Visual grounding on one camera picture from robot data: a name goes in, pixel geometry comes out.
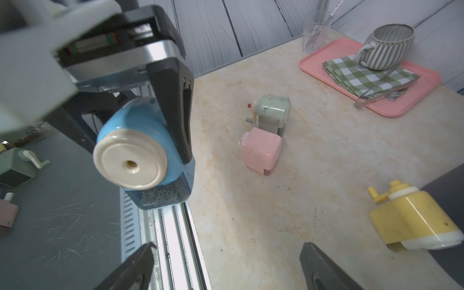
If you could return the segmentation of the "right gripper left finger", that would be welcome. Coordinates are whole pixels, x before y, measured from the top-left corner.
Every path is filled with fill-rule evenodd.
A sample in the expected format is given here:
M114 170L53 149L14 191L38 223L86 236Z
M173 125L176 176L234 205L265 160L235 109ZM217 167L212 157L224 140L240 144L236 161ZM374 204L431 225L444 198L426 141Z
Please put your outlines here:
M143 244L130 255L115 271L99 283L95 290L147 290L154 267L152 242Z

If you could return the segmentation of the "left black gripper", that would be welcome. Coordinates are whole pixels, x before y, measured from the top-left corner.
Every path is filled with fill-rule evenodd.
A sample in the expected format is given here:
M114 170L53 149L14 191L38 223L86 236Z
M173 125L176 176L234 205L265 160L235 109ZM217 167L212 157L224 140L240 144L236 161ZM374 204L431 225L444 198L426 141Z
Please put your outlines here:
M180 34L161 6L116 14L55 54L77 93L46 116L47 123L92 152L97 134L87 114L106 123L133 89L150 85L184 164L192 160L190 116L194 77Z

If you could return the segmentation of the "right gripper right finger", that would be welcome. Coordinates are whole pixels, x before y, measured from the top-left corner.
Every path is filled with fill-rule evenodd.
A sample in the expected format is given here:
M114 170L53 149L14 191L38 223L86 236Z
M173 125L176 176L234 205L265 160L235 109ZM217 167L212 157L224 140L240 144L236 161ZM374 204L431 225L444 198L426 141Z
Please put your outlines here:
M300 263L309 290L363 289L312 242L303 244Z

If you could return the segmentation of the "blue pencil sharpener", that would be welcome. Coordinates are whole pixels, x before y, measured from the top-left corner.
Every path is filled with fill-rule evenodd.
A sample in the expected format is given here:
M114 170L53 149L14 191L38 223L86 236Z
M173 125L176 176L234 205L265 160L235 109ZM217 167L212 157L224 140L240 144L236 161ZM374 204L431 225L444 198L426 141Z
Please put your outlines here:
M192 193L195 161L181 161L154 97L131 100L105 123L93 161L143 210L183 203Z

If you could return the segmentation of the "green white pencil sharpener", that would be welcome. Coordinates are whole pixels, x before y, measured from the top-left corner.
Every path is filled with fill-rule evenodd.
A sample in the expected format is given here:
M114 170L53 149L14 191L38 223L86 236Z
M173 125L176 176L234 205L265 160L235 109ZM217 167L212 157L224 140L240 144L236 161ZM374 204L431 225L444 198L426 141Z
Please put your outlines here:
M282 137L291 109L291 100L288 97L264 95L259 100L249 103L248 109L252 117L245 119L247 123Z

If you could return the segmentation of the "pink pencil sharpener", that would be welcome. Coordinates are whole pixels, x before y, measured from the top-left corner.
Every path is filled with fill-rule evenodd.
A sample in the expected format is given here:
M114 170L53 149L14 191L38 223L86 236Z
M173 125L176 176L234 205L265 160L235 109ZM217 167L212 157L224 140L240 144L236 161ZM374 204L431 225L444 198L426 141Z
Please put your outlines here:
M275 168L282 148L281 136L259 128L246 132L241 140L244 165L262 175Z

